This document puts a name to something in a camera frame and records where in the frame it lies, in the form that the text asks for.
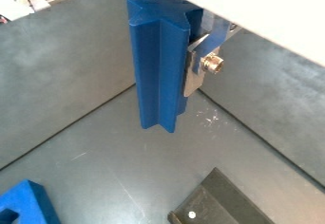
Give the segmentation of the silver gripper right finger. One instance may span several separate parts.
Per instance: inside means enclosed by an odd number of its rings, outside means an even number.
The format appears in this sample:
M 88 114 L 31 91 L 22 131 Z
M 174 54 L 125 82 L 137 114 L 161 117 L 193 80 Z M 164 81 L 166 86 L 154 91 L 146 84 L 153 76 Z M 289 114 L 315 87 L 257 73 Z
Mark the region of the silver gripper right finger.
M 224 66 L 224 59 L 219 56 L 220 48 L 240 30 L 239 24 L 204 11 L 200 37 L 188 47 L 186 97 L 203 86 L 207 73 L 220 72 Z

